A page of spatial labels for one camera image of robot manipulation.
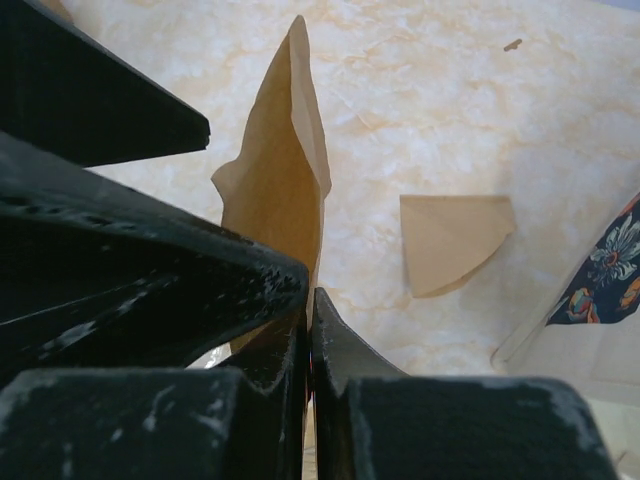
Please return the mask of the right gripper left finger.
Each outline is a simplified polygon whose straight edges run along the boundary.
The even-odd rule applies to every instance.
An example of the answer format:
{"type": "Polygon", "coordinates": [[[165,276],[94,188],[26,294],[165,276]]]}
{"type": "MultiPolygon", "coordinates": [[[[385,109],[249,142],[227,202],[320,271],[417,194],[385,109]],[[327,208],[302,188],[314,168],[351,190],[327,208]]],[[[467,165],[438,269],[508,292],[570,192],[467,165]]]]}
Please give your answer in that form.
{"type": "Polygon", "coordinates": [[[306,267],[1,138],[1,475],[297,479],[306,267]]]}

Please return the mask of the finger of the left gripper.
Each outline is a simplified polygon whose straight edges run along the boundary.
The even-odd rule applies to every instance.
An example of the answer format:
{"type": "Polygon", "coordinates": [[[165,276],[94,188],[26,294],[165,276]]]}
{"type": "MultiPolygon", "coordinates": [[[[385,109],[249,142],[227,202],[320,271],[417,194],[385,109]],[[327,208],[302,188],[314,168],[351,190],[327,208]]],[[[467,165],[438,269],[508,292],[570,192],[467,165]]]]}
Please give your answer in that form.
{"type": "Polygon", "coordinates": [[[39,1],[1,4],[1,130],[83,167],[210,138],[201,113],[39,1]]]}

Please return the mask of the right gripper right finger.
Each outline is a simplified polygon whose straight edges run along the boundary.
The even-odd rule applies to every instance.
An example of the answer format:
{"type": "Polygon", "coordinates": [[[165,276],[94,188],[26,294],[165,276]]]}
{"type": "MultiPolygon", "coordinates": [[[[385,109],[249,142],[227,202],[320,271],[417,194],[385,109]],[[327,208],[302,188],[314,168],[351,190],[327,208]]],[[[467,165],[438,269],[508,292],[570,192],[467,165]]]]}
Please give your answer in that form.
{"type": "Polygon", "coordinates": [[[311,329],[322,479],[613,479],[585,401],[540,377],[411,376],[317,289],[311,329]]]}

